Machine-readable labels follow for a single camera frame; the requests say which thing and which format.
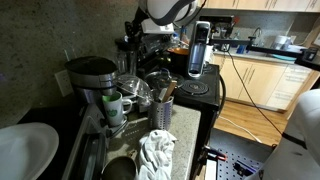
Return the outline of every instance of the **tile backsplash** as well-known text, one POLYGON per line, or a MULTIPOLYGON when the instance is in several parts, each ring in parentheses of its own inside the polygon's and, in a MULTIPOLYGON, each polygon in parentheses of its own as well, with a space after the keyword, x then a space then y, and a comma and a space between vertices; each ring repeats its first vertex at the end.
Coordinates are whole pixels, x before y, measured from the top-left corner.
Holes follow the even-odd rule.
MULTIPOLYGON (((75 57, 95 55, 113 60, 114 39, 125 35, 124 22, 133 20, 137 2, 3 0, 0 7, 1 128, 17 123, 30 108, 67 103, 68 97, 61 96, 54 73, 75 57)), ((204 10, 205 13, 239 15, 237 28, 241 36, 260 26, 266 41, 279 33, 294 33, 301 42, 318 17, 252 11, 204 10)))

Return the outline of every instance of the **white towel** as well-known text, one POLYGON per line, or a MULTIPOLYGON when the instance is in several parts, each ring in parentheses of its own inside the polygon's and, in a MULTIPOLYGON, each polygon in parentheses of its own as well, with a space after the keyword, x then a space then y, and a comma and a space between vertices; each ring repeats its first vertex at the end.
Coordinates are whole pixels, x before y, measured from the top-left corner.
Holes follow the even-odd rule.
POLYGON ((139 180, 171 179, 172 152, 176 140, 164 130, 153 130, 140 139, 139 180))

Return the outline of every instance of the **wooden cabinet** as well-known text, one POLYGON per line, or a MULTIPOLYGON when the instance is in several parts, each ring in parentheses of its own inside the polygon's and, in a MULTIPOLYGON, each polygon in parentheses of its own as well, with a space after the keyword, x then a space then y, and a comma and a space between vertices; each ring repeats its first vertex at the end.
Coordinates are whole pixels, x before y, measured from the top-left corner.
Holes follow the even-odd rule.
MULTIPOLYGON (((198 6, 198 7, 201 7, 204 1, 205 1, 205 0, 198 0, 197 6, 198 6)), ((207 8, 207 7, 208 7, 208 1, 209 1, 209 0, 207 0, 206 4, 203 6, 203 8, 207 8)))
POLYGON ((239 0, 207 0, 208 8, 236 9, 239 0))
MULTIPOLYGON (((251 104, 229 57, 215 55, 229 100, 251 104)), ((235 66, 254 103, 270 110, 292 111, 299 95, 309 90, 320 73, 295 64, 233 57, 235 66)))
POLYGON ((270 11, 306 11, 310 0, 272 0, 270 11))
MULTIPOLYGON (((251 63, 252 66, 245 77, 245 86, 254 103, 267 105, 267 102, 277 86, 286 65, 251 63)), ((242 89, 239 100, 251 102, 245 89, 242 89)))
MULTIPOLYGON (((251 102, 243 84, 234 69, 232 60, 217 56, 215 64, 220 65, 220 74, 226 84, 227 98, 251 102)), ((236 69, 256 104, 266 105, 287 65, 253 62, 234 57, 236 69)))
POLYGON ((288 65, 278 85, 268 100, 267 106, 287 109, 297 96, 299 90, 306 83, 311 70, 302 66, 288 65))
POLYGON ((320 0, 207 0, 206 7, 213 9, 320 12, 320 0))
POLYGON ((268 10, 272 0, 239 0, 239 10, 268 10))
POLYGON ((320 0, 310 0, 306 12, 320 12, 320 0))
MULTIPOLYGON (((226 84, 227 97, 232 99, 238 99, 243 88, 241 80, 235 71, 232 60, 230 58, 216 58, 215 64, 219 64, 221 71, 220 74, 223 77, 223 80, 226 84)), ((244 81, 244 78, 247 77, 247 74, 250 71, 251 64, 245 61, 235 61, 235 66, 240 74, 241 79, 244 81)))

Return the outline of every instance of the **white mug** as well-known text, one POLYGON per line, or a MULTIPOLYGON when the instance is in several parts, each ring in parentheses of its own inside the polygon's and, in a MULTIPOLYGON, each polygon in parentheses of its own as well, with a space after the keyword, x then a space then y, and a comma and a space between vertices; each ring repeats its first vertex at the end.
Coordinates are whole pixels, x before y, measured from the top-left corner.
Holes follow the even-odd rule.
POLYGON ((124 121, 124 114, 128 114, 132 108, 130 99, 123 99, 120 92, 115 92, 111 96, 102 96, 104 110, 108 123, 111 127, 119 126, 124 121), (123 104, 129 104, 128 110, 123 110, 123 104))

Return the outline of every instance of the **utensil holder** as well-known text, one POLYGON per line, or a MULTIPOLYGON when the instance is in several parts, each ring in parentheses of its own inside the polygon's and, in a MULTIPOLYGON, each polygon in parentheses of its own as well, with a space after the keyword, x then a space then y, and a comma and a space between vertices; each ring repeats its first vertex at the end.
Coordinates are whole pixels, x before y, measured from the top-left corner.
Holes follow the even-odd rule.
POLYGON ((167 102, 160 103, 151 101, 148 111, 150 128, 169 130, 171 124, 173 97, 169 97, 167 102))

